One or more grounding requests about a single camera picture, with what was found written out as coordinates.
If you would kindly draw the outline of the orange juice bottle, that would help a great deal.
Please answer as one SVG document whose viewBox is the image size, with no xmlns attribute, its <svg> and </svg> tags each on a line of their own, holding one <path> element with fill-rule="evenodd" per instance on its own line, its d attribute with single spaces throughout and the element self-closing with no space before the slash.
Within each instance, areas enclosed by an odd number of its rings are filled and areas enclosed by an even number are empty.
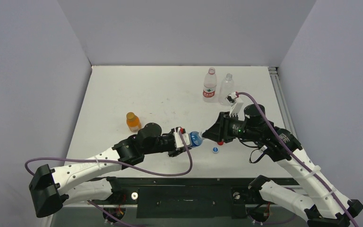
<svg viewBox="0 0 363 227">
<path fill-rule="evenodd" d="M 138 132 L 142 128 L 140 119 L 133 112 L 126 114 L 126 124 L 131 132 Z"/>
</svg>

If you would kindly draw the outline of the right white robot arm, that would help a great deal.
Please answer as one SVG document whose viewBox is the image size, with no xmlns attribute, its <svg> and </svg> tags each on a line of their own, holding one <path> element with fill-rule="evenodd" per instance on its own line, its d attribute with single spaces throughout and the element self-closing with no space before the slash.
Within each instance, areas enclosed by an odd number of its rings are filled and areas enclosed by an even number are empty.
<svg viewBox="0 0 363 227">
<path fill-rule="evenodd" d="M 244 120 L 239 120 L 232 111 L 221 112 L 203 137 L 224 143 L 234 139 L 253 142 L 263 156 L 269 156 L 305 191 L 301 195 L 259 175 L 249 184 L 248 197 L 254 202 L 264 200 L 279 205 L 301 217 L 310 227 L 353 224 L 363 210 L 362 203 L 337 190 L 311 161 L 298 139 L 266 118 L 264 106 L 251 104 L 243 112 Z"/>
</svg>

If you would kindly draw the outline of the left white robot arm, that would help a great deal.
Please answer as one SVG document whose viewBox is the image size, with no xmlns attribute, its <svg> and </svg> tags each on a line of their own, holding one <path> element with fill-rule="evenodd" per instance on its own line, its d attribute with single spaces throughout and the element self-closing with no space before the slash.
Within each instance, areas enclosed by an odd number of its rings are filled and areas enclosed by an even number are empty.
<svg viewBox="0 0 363 227">
<path fill-rule="evenodd" d="M 145 155 L 166 152 L 175 157 L 202 144 L 202 134 L 197 131 L 187 133 L 182 127 L 162 133 L 156 123 L 148 123 L 137 134 L 129 136 L 107 150 L 87 159 L 72 159 L 66 166 L 50 167 L 42 165 L 31 171 L 28 160 L 26 170 L 33 176 L 29 191 L 35 214 L 44 218 L 59 211 L 64 205 L 86 200 L 108 200 L 117 203 L 122 190 L 106 180 L 91 183 L 101 175 L 132 168 L 151 175 L 160 173 L 144 170 L 136 165 L 143 162 Z"/>
</svg>

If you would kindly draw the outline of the blue label water bottle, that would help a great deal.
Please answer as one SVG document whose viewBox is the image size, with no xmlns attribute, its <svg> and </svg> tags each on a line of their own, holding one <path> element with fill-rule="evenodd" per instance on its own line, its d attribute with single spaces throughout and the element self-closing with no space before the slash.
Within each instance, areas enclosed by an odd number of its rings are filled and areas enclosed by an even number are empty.
<svg viewBox="0 0 363 227">
<path fill-rule="evenodd" d="M 189 133 L 190 147 L 195 148 L 202 145 L 204 138 L 201 131 L 192 131 Z"/>
</svg>

